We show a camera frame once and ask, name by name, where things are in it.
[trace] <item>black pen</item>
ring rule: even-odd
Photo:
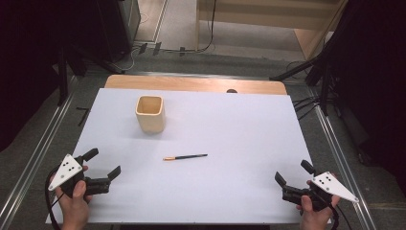
[[[170,161],[170,160],[182,160],[182,159],[188,159],[188,158],[195,158],[195,157],[202,157],[202,156],[207,156],[207,154],[198,154],[198,155],[186,155],[186,156],[170,156],[170,157],[165,157],[165,161]]]

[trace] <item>square wooden cup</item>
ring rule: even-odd
[[[143,132],[159,133],[165,128],[164,99],[159,96],[141,96],[135,109]]]

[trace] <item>human hand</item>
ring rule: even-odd
[[[335,207],[339,201],[340,196],[333,195],[331,198],[332,207]],[[304,211],[301,221],[301,230],[325,230],[328,219],[332,215],[332,210],[329,207],[315,212],[308,195],[302,196],[302,206],[298,205],[296,208]]]
[[[88,167],[83,166],[83,170],[87,171]],[[89,219],[90,210],[87,203],[92,199],[91,195],[83,199],[86,183],[81,180],[76,184],[72,198],[64,195],[60,187],[57,187],[55,192],[56,196],[60,197],[59,205],[63,214],[62,230],[83,229]]]

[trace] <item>white board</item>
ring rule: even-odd
[[[162,133],[144,134],[135,116],[140,96],[164,98]],[[282,200],[278,171],[305,188],[310,161],[289,96],[101,89],[73,155],[92,148],[91,178],[122,174],[94,195],[89,222],[155,224],[295,223]],[[167,156],[207,157],[163,161]],[[58,205],[56,219],[62,221]]]

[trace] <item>black cord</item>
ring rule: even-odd
[[[51,208],[53,208],[54,205],[56,205],[57,202],[58,202],[64,195],[65,195],[65,193],[63,193],[63,194],[52,204]]]
[[[303,117],[305,117],[309,112],[311,112],[311,110],[313,110],[317,105],[319,105],[318,103],[317,104],[314,104],[311,108],[310,108],[310,110],[308,110],[304,115],[302,115],[300,118],[298,118],[298,121],[300,121]]]
[[[49,192],[48,192],[48,187],[50,186],[50,180],[51,177],[54,175],[54,173],[57,172],[57,170],[59,169],[59,166],[56,166],[55,168],[53,168],[50,173],[47,176],[47,179],[45,181],[45,202],[47,204],[47,208],[48,208],[48,212],[50,214],[50,219],[51,219],[51,223],[52,226],[54,227],[55,230],[60,230],[59,225],[56,222],[55,216],[54,216],[54,212],[52,211],[52,205],[51,205],[51,201],[50,201],[50,197],[49,197]]]
[[[212,15],[212,27],[209,28],[209,31],[211,33],[211,38],[210,38],[210,42],[209,44],[203,48],[203,49],[199,49],[199,50],[184,50],[184,51],[179,51],[179,50],[167,50],[167,49],[159,49],[159,51],[163,51],[163,52],[169,52],[169,53],[182,53],[182,54],[198,54],[198,53],[202,53],[205,52],[213,43],[213,38],[214,38],[214,16],[215,16],[215,6],[216,6],[217,0],[214,0],[214,6],[213,6],[213,15]]]
[[[331,227],[331,230],[336,230],[338,225],[340,224],[339,222],[339,218],[340,216],[338,215],[337,210],[335,210],[335,208],[332,206],[332,204],[330,202],[327,202],[325,199],[323,199],[320,195],[316,194],[314,191],[310,191],[312,195],[317,196],[318,199],[320,199],[322,202],[325,203],[325,205],[331,209],[332,211],[332,218],[334,219],[334,223]]]
[[[350,222],[349,222],[349,220],[347,219],[346,215],[344,215],[343,210],[341,210],[341,208],[338,206],[338,204],[337,204],[336,207],[338,208],[338,210],[340,210],[341,215],[343,215],[343,218],[344,218],[344,220],[346,221],[347,226],[349,227],[349,230],[352,230],[351,225],[350,225]]]

